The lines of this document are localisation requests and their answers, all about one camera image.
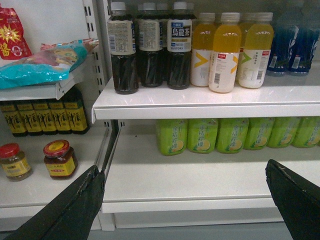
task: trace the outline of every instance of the red package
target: red package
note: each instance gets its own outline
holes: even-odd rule
[[[16,11],[0,6],[0,57],[4,60],[18,60],[31,55]]]

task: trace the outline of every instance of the store shelf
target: store shelf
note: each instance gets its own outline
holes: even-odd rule
[[[172,90],[166,83],[139,87],[130,95],[117,94],[112,79],[92,109],[92,119],[174,119],[320,116],[320,66],[305,77],[266,76],[259,89],[236,84],[230,93],[190,86]]]
[[[0,101],[57,99],[59,100],[75,84],[85,80],[84,75],[93,70],[94,57],[89,55],[85,62],[70,72],[66,80],[30,86],[0,89]]]
[[[110,139],[107,134],[106,127],[91,127],[84,135],[13,137],[8,126],[3,126],[0,132],[0,146],[12,142],[18,143],[25,152],[33,174],[22,181],[11,182],[6,178],[4,171],[0,171],[0,231],[10,231],[20,227],[89,167],[103,161]],[[79,163],[74,176],[70,179],[53,180],[44,164],[43,147],[57,139],[69,141]],[[98,217],[92,228],[101,229]]]
[[[125,227],[152,225],[157,214],[166,216],[168,224],[174,219],[171,226],[281,221],[266,182],[269,159],[320,185],[319,146],[266,147],[237,154],[216,150],[197,154],[186,149],[163,156],[157,149],[155,126],[131,122],[135,123],[121,128],[102,204],[102,212],[115,214],[116,221],[132,219]],[[201,222],[186,223],[197,215]],[[141,218],[147,219],[145,225],[139,225]]]

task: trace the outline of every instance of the orange juice bottle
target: orange juice bottle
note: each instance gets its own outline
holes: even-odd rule
[[[222,13],[222,24],[214,34],[209,88],[217,93],[228,93],[234,88],[241,43],[239,20],[238,12]]]

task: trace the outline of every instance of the glass jar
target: glass jar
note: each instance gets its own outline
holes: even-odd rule
[[[8,143],[0,147],[0,164],[6,177],[13,182],[24,180],[32,174],[25,153],[17,143]]]
[[[67,140],[55,140],[43,148],[44,163],[52,179],[69,179],[75,173],[78,161]]]

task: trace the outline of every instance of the red jar lid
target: red jar lid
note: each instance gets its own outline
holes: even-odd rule
[[[43,148],[43,153],[49,158],[56,158],[64,155],[70,148],[67,140],[55,140],[49,142]]]
[[[20,147],[17,143],[8,143],[0,146],[0,159],[7,159],[16,155],[20,151]]]

